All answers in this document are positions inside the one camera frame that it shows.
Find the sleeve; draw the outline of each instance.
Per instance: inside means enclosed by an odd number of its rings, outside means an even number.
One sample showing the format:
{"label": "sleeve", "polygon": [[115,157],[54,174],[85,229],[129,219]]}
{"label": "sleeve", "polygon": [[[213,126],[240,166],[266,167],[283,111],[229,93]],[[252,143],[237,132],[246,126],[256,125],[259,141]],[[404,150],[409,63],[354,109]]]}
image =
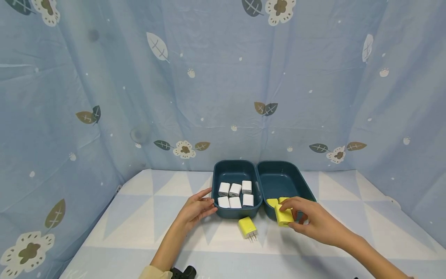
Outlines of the sleeve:
{"label": "sleeve", "polygon": [[171,279],[172,275],[170,271],[162,272],[156,267],[146,266],[139,276],[139,279]]}

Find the forearm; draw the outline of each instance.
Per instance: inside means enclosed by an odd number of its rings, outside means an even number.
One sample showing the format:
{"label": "forearm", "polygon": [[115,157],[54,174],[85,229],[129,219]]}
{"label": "forearm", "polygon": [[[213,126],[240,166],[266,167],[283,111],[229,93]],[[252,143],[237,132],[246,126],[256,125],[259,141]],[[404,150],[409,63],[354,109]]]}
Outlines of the forearm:
{"label": "forearm", "polygon": [[184,224],[175,220],[164,236],[150,265],[161,271],[169,271],[180,253],[185,238]]}
{"label": "forearm", "polygon": [[354,235],[344,247],[340,248],[358,260],[376,279],[409,278],[358,235]]}

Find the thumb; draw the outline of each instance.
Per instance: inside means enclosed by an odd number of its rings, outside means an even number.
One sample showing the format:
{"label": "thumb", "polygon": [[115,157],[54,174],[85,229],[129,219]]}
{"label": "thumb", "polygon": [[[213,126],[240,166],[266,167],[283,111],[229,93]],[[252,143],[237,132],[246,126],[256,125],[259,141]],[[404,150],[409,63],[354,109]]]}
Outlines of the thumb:
{"label": "thumb", "polygon": [[290,228],[292,228],[296,233],[301,233],[303,235],[307,235],[307,230],[308,230],[307,226],[308,225],[301,225],[299,223],[291,222],[291,223],[288,223],[288,226]]}

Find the left hand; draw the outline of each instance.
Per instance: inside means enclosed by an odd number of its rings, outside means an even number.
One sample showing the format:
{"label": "left hand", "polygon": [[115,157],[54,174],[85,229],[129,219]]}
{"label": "left hand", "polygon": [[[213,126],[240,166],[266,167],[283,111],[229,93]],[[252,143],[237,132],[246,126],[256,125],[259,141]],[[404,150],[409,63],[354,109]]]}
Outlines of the left hand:
{"label": "left hand", "polygon": [[178,213],[175,221],[182,224],[187,233],[193,229],[198,221],[217,211],[217,208],[214,206],[214,199],[203,198],[211,191],[212,188],[207,188],[191,196]]}

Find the plastic storage box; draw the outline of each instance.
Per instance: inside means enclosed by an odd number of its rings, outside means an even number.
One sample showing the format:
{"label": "plastic storage box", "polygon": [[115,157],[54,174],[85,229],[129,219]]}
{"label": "plastic storage box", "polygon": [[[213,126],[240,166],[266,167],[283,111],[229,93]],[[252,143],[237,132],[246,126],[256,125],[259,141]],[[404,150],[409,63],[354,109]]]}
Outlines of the plastic storage box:
{"label": "plastic storage box", "polygon": [[[266,202],[267,199],[299,196],[307,200],[316,201],[302,174],[292,163],[285,161],[262,161],[257,164],[256,168],[265,203],[265,212],[271,220],[277,221],[276,213],[274,207]],[[299,212],[297,219],[299,220],[301,216],[302,212]]]}
{"label": "plastic storage box", "polygon": [[[241,184],[243,180],[252,181],[252,195],[254,196],[254,206],[251,208],[222,208],[217,200],[219,197],[219,187],[221,182]],[[218,208],[217,215],[222,218],[242,219],[253,218],[259,211],[262,204],[262,192],[259,186],[259,176],[253,163],[245,160],[224,160],[215,164],[214,177],[212,179],[212,198]]]}

